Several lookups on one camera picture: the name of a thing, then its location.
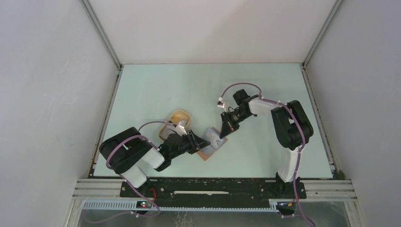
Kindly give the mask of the white credit card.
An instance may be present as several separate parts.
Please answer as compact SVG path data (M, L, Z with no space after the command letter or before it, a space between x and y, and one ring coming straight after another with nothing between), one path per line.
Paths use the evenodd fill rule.
M209 141L214 149L217 149L221 142L220 132L215 128L208 128L202 138Z

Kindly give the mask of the yellow oval tray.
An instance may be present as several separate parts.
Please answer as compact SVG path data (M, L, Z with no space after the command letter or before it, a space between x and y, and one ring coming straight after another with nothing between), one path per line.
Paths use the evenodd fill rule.
M190 124L191 124L191 116L183 111L183 110L176 110L174 111L171 116L167 119L168 125L164 125L160 130L159 130L159 138L161 140L166 140L167 137L172 134L176 133L175 132L175 127L178 124L179 121L185 120L186 121L186 126L185 129L188 132L190 129Z

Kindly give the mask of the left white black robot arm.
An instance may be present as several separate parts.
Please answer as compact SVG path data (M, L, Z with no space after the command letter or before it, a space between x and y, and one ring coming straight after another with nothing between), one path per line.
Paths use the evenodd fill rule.
M182 135L171 133L157 147L135 127L131 127L105 140L99 152L106 160L106 167L129 182L134 194L144 197L149 192L149 183L139 162L145 162L161 172L171 165L172 159L184 153L197 153L209 145L209 141L189 130Z

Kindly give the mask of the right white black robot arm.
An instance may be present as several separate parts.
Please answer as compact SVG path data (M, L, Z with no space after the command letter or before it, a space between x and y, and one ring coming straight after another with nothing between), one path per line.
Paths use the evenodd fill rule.
M302 105L297 100L284 104L260 94L250 96L244 89L236 91L233 98L237 104L233 110L229 110L223 96L218 98L217 106L224 110L220 115L220 138L237 131L240 123L251 116L271 114L276 138L284 148L282 164L277 172L281 181L275 184L275 192L279 197L288 197L294 191L292 181L296 179L303 149L314 134Z

